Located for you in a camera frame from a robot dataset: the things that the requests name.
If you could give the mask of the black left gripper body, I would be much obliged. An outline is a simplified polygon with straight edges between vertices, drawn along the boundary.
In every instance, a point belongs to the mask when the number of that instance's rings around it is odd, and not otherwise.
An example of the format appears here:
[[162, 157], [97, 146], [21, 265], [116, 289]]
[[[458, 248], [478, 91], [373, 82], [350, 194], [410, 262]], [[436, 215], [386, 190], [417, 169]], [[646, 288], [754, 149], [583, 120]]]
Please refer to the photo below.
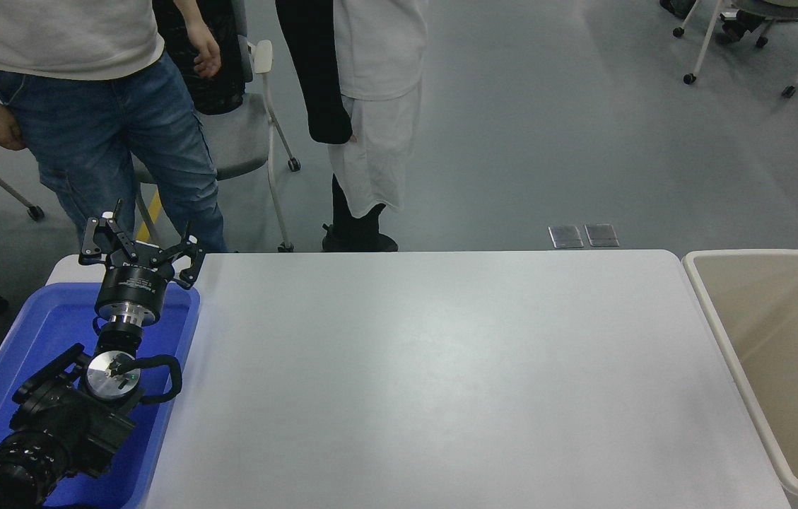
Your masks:
[[109, 268], [96, 296], [96, 313], [111, 315], [113, 305], [133, 303], [152, 315], [159, 315], [168, 284], [169, 281], [156, 271], [138, 265]]

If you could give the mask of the person's left hand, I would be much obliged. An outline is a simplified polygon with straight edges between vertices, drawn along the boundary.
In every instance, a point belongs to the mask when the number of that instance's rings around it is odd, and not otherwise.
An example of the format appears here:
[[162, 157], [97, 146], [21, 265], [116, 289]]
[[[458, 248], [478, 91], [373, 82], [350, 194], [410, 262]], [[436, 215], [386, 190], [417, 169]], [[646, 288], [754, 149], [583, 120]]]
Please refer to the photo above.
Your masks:
[[187, 21], [185, 28], [191, 46], [197, 52], [193, 70], [201, 78], [213, 78], [221, 68], [221, 51], [216, 39], [202, 21]]

